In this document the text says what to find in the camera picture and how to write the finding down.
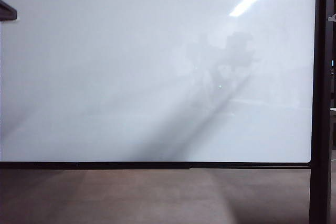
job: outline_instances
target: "black metal stand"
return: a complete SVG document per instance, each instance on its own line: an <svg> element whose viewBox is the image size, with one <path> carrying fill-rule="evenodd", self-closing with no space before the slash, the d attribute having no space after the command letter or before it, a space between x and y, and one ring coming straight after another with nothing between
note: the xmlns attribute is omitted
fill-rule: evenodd
<svg viewBox="0 0 336 224"><path fill-rule="evenodd" d="M316 22L316 72L314 85L314 128L312 132L312 168L310 178L310 224L330 224L331 139L330 75L333 51L334 0L317 0L320 10Z"/></svg>
<svg viewBox="0 0 336 224"><path fill-rule="evenodd" d="M16 20L17 11L6 2L0 0L0 21Z"/></svg>

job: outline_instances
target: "floor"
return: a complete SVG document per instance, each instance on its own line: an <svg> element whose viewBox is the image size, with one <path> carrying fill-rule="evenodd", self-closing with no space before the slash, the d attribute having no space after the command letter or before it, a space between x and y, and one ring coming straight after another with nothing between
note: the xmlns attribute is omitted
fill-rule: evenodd
<svg viewBox="0 0 336 224"><path fill-rule="evenodd" d="M304 224L309 176L308 170L0 170L0 223ZM331 207L336 223L336 161Z"/></svg>

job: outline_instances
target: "whiteboard frame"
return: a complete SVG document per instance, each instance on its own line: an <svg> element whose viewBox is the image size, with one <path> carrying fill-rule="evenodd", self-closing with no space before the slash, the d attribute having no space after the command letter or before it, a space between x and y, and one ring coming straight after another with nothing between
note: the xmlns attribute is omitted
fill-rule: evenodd
<svg viewBox="0 0 336 224"><path fill-rule="evenodd" d="M332 26L328 14L334 7L329 0L316 0L314 44L313 114L311 161L308 163L248 163L248 162L0 162L0 169L313 169L321 164L323 143L330 142L330 85L332 58Z"/></svg>

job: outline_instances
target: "white surface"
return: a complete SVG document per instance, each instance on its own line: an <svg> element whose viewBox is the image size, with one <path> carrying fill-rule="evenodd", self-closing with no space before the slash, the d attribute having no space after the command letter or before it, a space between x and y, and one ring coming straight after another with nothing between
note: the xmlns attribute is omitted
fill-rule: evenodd
<svg viewBox="0 0 336 224"><path fill-rule="evenodd" d="M3 161L310 161L315 0L5 1Z"/></svg>

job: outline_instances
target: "dark frame edge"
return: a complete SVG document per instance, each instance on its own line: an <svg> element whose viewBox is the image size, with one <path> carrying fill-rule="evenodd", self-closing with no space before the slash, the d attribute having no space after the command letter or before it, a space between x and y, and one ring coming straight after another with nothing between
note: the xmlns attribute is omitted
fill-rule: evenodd
<svg viewBox="0 0 336 224"><path fill-rule="evenodd" d="M330 93L333 53L334 0L317 0L314 58L312 168L310 175L310 224L330 223L331 150Z"/></svg>
<svg viewBox="0 0 336 224"><path fill-rule="evenodd" d="M310 163L222 162L0 162L0 169L310 169Z"/></svg>

